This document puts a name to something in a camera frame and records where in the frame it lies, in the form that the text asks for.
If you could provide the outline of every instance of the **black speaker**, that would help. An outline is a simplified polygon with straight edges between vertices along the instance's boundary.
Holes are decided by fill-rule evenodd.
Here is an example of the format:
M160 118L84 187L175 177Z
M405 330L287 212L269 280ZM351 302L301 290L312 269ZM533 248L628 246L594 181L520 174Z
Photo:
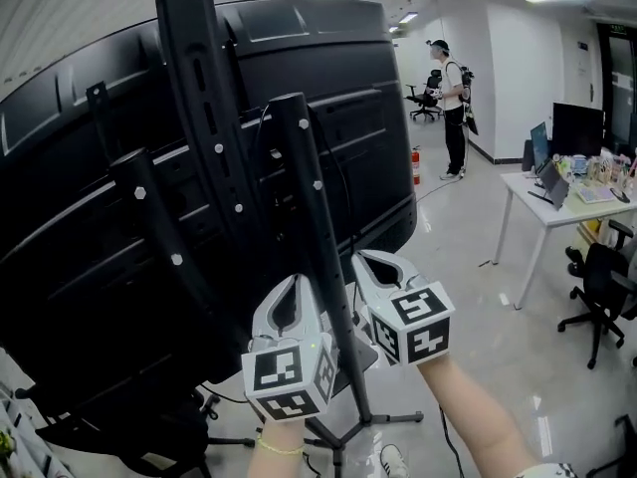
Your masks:
M533 155L533 142L531 140L525 141L525 155L522 157L522 171L531 171L535 162L535 156Z

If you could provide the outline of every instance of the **fire extinguisher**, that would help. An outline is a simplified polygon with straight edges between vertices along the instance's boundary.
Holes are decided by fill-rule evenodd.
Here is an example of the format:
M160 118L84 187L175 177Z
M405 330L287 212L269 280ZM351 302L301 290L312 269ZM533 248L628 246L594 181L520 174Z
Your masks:
M420 184L420 147L411 149L411 168L414 174L414 186Z

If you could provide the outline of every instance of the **yellow bracelet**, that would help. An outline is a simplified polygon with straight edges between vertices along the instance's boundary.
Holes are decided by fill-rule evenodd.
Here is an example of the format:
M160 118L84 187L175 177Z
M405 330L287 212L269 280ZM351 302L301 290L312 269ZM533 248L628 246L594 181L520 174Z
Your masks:
M296 450L289 450L289 451L288 450L280 450L279 448L275 448L273 446L270 446L270 444L265 442L263 440L263 437L261 436L261 434L259 434L259 436L257 437L257 443L262 448L265 448L265 449L267 449L269 451L272 451L273 453L276 453L277 455L284 455L284 456L301 455L301 454L303 454L304 450L306 449L306 446L303 445L303 446L301 446L301 448L297 448Z

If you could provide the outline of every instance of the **silver bolt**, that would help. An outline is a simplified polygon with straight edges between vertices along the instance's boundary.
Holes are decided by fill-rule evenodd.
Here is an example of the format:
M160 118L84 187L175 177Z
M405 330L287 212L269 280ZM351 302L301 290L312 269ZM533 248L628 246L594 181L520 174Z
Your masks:
M143 200L146 197L146 190L141 186L135 188L135 198L137 200Z

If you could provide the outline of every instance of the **black pants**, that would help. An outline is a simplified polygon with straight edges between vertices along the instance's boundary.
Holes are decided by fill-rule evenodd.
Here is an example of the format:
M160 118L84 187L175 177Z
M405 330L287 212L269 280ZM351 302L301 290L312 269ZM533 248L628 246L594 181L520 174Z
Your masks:
M449 150L449 172L458 173L465 164L464 107L445 112L445 141Z

